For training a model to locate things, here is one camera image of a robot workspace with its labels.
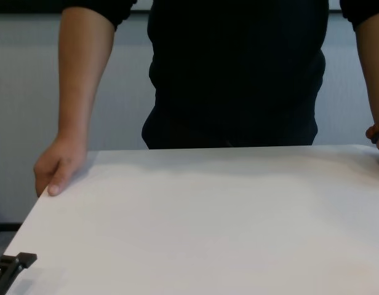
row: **fingers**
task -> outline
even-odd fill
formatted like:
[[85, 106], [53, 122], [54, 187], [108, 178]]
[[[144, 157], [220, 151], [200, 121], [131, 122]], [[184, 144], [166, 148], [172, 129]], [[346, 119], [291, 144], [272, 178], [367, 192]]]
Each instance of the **fingers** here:
[[54, 173], [47, 192], [51, 196], [61, 194], [64, 188], [68, 185], [73, 173], [75, 172], [75, 166], [71, 161], [61, 160], [58, 163], [57, 171]]
[[42, 195], [45, 188], [49, 185], [50, 179], [51, 178], [46, 177], [46, 176], [35, 177], [35, 189], [36, 189], [36, 195], [38, 196], [38, 198]]

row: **person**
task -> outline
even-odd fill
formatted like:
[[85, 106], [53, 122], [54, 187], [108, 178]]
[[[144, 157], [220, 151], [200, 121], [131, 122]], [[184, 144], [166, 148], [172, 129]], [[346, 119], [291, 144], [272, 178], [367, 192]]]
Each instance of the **person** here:
[[[58, 195], [86, 159], [95, 92], [136, 0], [65, 0], [58, 133], [34, 167]], [[379, 1], [341, 0], [356, 31], [379, 148]], [[322, 84], [328, 0], [154, 0], [148, 35], [155, 107], [150, 149], [310, 145]]]

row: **black shirt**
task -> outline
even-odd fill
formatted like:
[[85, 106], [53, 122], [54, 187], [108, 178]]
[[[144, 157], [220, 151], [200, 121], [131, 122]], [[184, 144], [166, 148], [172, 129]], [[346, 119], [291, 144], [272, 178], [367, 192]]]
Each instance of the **black shirt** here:
[[[117, 27], [134, 2], [65, 5], [93, 9]], [[341, 0], [341, 7], [355, 28], [379, 12], [379, 0]], [[328, 0], [154, 0], [148, 34], [157, 108], [228, 137], [315, 125], [328, 15]]]

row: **gray wall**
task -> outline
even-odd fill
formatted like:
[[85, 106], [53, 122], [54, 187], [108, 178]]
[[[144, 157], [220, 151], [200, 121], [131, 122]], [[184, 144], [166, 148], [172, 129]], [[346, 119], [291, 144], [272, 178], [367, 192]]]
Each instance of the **gray wall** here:
[[[32, 166], [57, 128], [58, 16], [0, 16], [0, 221], [22, 221], [36, 198]], [[317, 144], [367, 144], [372, 119], [354, 33], [330, 19], [328, 66], [317, 102]], [[91, 149], [143, 149], [142, 124], [153, 105], [146, 17], [116, 36], [91, 125]]]

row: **wrist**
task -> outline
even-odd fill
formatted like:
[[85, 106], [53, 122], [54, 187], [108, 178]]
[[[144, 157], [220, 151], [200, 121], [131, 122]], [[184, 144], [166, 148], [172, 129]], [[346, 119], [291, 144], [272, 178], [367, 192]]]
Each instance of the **wrist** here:
[[77, 130], [76, 128], [59, 128], [57, 139], [72, 141], [80, 144], [87, 144], [87, 131]]

